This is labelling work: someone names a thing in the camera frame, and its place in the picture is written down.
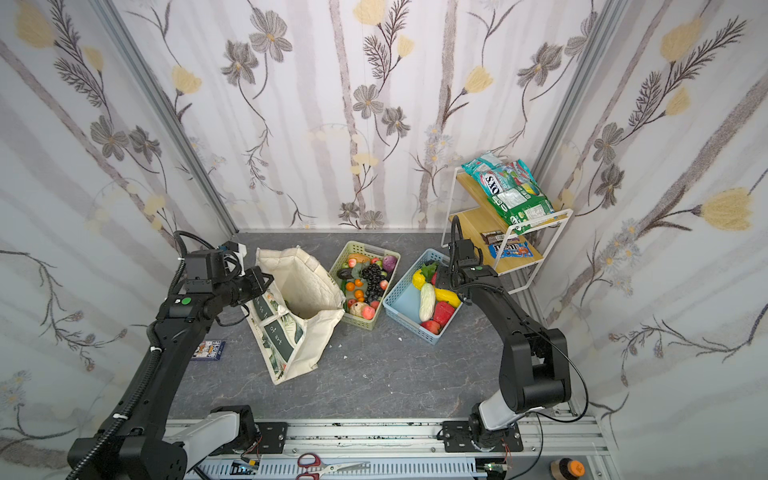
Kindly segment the cream canvas grocery bag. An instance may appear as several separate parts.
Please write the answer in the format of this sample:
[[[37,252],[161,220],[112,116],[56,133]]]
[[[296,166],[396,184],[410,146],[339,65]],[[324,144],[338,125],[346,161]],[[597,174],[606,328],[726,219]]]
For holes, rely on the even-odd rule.
[[[274,277],[248,303],[248,325],[275,385],[318,368],[344,297],[320,262],[301,249],[259,249],[256,265]]]

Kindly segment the light blue plastic basket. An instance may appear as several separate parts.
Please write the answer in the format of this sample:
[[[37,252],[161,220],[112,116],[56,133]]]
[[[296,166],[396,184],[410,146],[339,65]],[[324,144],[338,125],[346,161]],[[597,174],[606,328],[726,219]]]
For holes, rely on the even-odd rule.
[[[422,282],[418,281],[418,286],[415,286],[412,278],[421,273],[421,267],[424,265],[428,266],[428,271],[436,271],[437,267],[447,267],[448,262],[447,255],[434,249],[427,249],[383,302],[383,308],[389,318],[432,345],[442,338],[442,334],[456,317],[463,303],[454,292],[438,288],[431,281],[424,281],[424,284],[433,286],[435,290],[433,314],[437,316],[437,322],[433,322],[430,318],[427,320],[428,325],[423,326],[424,320],[420,317]]]

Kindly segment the light green plastic basket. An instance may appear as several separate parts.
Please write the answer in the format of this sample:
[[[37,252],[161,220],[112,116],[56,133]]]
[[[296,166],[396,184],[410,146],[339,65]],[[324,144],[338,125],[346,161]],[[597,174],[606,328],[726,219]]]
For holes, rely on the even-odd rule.
[[[394,285],[401,255],[381,247],[349,241],[330,270],[343,296],[342,320],[371,331]]]

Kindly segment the pink toy peach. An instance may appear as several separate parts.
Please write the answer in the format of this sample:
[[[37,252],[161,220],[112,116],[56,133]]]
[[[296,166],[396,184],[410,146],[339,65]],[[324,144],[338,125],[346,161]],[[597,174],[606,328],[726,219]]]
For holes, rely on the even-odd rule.
[[[363,319],[370,321],[372,320],[376,315],[376,309],[370,305],[365,305],[362,308],[361,316]]]

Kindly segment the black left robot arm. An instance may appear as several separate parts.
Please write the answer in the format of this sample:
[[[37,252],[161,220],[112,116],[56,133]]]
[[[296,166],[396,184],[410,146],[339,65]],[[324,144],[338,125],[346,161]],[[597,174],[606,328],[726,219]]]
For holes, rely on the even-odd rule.
[[[267,292],[274,276],[252,267],[231,279],[188,279],[147,327],[149,348],[126,392],[97,434],[75,440],[69,479],[181,479],[191,455],[164,439],[166,422],[198,345],[227,307]]]

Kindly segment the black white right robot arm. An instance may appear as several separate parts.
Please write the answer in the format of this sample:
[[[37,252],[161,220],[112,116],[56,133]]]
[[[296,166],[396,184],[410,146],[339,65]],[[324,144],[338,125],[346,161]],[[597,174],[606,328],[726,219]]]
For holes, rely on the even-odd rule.
[[[571,398],[567,341],[560,330],[541,326],[522,309],[498,274],[481,262],[471,240],[451,242],[444,279],[462,300],[480,308],[503,341],[498,390],[477,404],[469,419],[472,442],[488,449],[526,415]]]

